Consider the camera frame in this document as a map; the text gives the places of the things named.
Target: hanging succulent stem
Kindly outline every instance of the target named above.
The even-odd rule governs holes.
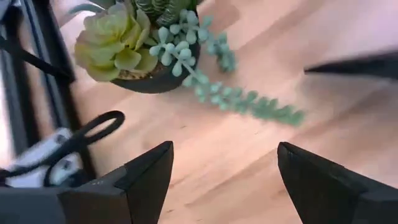
[[[206,18],[199,27],[196,14],[193,11],[182,10],[179,24],[171,25],[170,29],[159,29],[157,44],[150,48],[150,54],[157,55],[165,66],[170,66],[173,60],[177,60],[172,69],[176,77],[182,74],[183,67],[186,68],[190,74],[182,85],[192,87],[202,103],[209,101],[218,105],[221,110],[251,113],[254,117],[264,120],[300,125],[304,119],[303,111],[294,111],[291,105],[279,108],[278,99],[268,99],[264,96],[258,98],[256,91],[244,94],[242,88],[231,88],[221,82],[210,83],[207,75],[199,69],[192,68],[196,59],[192,57],[189,45],[196,42],[207,42],[207,52],[217,56],[218,65],[223,72],[232,72],[236,68],[235,56],[228,46],[226,35],[221,34],[214,39],[207,29],[210,24],[211,19]]]

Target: wood grain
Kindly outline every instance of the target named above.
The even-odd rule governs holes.
[[[54,3],[61,15],[68,4]],[[207,0],[212,31],[227,32],[239,60],[232,75],[202,54],[212,80],[258,90],[307,111],[292,128],[220,112],[191,90],[161,95],[96,83],[75,67],[73,94],[85,123],[109,110],[125,124],[91,146],[105,174],[165,140],[175,144],[170,189],[160,223],[301,223],[277,169],[276,147],[289,141],[360,174],[398,187],[398,84],[371,77],[305,75],[319,62],[398,47],[395,0]],[[71,57],[81,13],[62,28]]]

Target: succulent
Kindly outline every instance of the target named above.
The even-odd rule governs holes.
[[[268,99],[264,96],[259,98],[256,91],[244,94],[242,88],[231,88],[224,86],[221,82],[211,83],[208,76],[201,70],[192,68],[196,64],[196,60],[192,57],[189,45],[207,40],[207,51],[212,55],[217,55],[220,69],[224,72],[231,72],[235,69],[235,56],[228,47],[226,35],[221,34],[215,40],[213,34],[209,33],[207,29],[210,24],[211,18],[208,17],[199,27],[195,12],[182,10],[178,24],[173,24],[170,28],[161,27],[159,29],[157,44],[151,47],[149,52],[153,56],[158,56],[165,66],[171,65],[173,60],[177,60],[172,69],[172,74],[176,77],[182,74],[182,67],[185,67],[190,74],[184,79],[182,85],[193,88],[199,102],[209,101],[219,106],[221,110],[230,110],[241,114],[251,113],[259,119],[273,119],[294,126],[300,125],[304,119],[303,111],[294,111],[291,105],[278,108],[277,99]],[[170,33],[175,35],[174,43],[167,42]]]
[[[97,81],[113,80],[125,71],[143,76],[157,65],[157,57],[142,47],[150,32],[149,18],[131,9],[117,3],[84,20],[75,44],[76,63]]]
[[[193,0],[127,0],[143,10],[151,22],[168,27],[178,21],[180,11],[189,8]]]

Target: black plant pot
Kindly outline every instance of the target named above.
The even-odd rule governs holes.
[[[198,63],[200,56],[200,44],[193,44],[190,46],[190,49],[192,51],[192,55],[196,58]],[[166,69],[159,71],[158,74],[153,74],[153,78],[145,78],[142,80],[115,79],[112,81],[112,83],[125,89],[140,93],[164,93],[174,90],[182,84],[183,80],[187,76],[189,76],[188,70],[183,67],[182,74],[179,77],[175,77],[172,74],[174,64],[175,62]]]

